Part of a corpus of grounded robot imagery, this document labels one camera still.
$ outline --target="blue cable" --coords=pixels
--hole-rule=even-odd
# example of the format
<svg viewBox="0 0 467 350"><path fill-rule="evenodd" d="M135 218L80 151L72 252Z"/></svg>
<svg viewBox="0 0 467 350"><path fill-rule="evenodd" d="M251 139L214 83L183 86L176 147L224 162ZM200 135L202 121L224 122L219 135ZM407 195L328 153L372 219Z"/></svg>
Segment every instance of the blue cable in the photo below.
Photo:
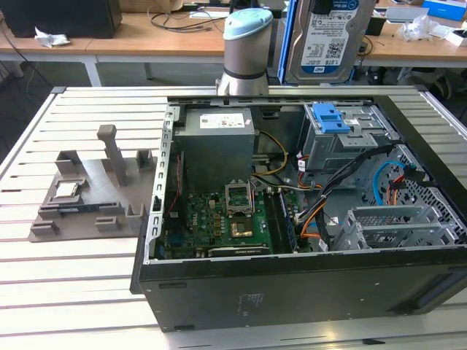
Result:
<svg viewBox="0 0 467 350"><path fill-rule="evenodd" d="M394 166L400 166L401 168L404 168L405 164L401 163L401 162L394 162L392 160L389 160L385 163L383 163L377 170L376 173L374 173L374 176L373 176L373 194L374 194L374 199L376 200L377 204L379 206L382 206L383 205L383 202L382 202L382 199L380 198L379 196L379 192L378 192L378 179L379 179L379 175L381 175L381 172L383 171L383 169L388 166L388 165L394 165Z"/></svg>

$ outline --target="gray plastic part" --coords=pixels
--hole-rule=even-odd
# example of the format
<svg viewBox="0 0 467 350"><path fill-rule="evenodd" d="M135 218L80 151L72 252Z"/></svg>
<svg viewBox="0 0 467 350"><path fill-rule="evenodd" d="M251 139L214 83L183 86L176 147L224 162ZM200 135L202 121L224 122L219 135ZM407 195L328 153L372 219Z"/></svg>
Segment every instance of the gray plastic part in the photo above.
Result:
<svg viewBox="0 0 467 350"><path fill-rule="evenodd" d="M97 217L94 225L99 232L112 232L120 229L117 217Z"/></svg>
<svg viewBox="0 0 467 350"><path fill-rule="evenodd" d="M75 166L81 164L76 151L60 151L57 160L55 161L58 171L62 175L74 174L76 175Z"/></svg>
<svg viewBox="0 0 467 350"><path fill-rule="evenodd" d="M57 225L52 220L35 222L31 226L31 231L36 236L56 236L59 233Z"/></svg>
<svg viewBox="0 0 467 350"><path fill-rule="evenodd" d="M97 131L97 138L105 143L105 152L110 158L118 184L120 186L126 186L126 164L115 142L116 134L117 128L115 125L101 125Z"/></svg>
<svg viewBox="0 0 467 350"><path fill-rule="evenodd" d="M150 149L140 149L136 152L136 163L139 171L154 169L153 153Z"/></svg>
<svg viewBox="0 0 467 350"><path fill-rule="evenodd" d="M146 208L150 208L151 203L151 192L147 189L153 187L154 168L140 171L135 158L123 159L126 164L127 185L121 187L115 172L106 172L101 160L81 162L77 157L72 162L69 157L63 155L61 159L73 163L73 171L55 175L45 201L38 211L38 217L31 227L29 241L137 237L140 232L146 231ZM80 184L76 193L76 196L80 197L79 203L75 203L74 197L59 198L59 201L54 198L60 182ZM74 210L74 205L85 206L85 209ZM139 209L136 214L133 212L135 208ZM115 224L99 222L97 218L102 217L115 217ZM53 229L47 227L50 220L54 222Z"/></svg>
<svg viewBox="0 0 467 350"><path fill-rule="evenodd" d="M115 205L112 206L100 206L99 210L102 214L104 215L121 215L125 213L125 211L122 208L121 203L116 203Z"/></svg>
<svg viewBox="0 0 467 350"><path fill-rule="evenodd" d="M139 207L139 213L137 214L133 212L133 208L131 208L131 206L128 206L126 209L126 219L132 228L138 228L144 221L146 221L146 218L147 215L144 204Z"/></svg>

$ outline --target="blue box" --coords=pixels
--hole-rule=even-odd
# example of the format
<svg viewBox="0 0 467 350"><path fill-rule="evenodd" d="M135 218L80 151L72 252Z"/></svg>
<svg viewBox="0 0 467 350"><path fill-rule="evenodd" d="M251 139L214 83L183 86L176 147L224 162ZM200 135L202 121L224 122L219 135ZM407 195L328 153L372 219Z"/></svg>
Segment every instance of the blue box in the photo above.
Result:
<svg viewBox="0 0 467 350"><path fill-rule="evenodd" d="M425 0L422 7L429 9L428 15L448 20L462 20L467 4L461 1Z"/></svg>

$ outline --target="hard drive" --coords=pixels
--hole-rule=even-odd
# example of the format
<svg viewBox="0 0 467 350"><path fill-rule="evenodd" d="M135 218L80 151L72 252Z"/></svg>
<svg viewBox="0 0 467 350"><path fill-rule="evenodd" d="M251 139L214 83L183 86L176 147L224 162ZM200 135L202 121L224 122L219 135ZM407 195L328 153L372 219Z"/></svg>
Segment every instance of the hard drive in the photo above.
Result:
<svg viewBox="0 0 467 350"><path fill-rule="evenodd" d="M280 82L345 81L374 4L374 0L291 0L279 59Z"/></svg>

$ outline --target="plastic bag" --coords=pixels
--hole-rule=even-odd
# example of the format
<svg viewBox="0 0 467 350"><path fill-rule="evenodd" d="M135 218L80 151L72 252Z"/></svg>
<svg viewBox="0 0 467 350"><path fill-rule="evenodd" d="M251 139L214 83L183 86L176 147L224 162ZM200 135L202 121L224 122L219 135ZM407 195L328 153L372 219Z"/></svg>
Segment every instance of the plastic bag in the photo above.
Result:
<svg viewBox="0 0 467 350"><path fill-rule="evenodd" d="M432 40L430 31L437 25L438 22L431 20L428 15L421 15L416 17L412 23L404 23L397 30L397 34L406 42L418 39Z"/></svg>

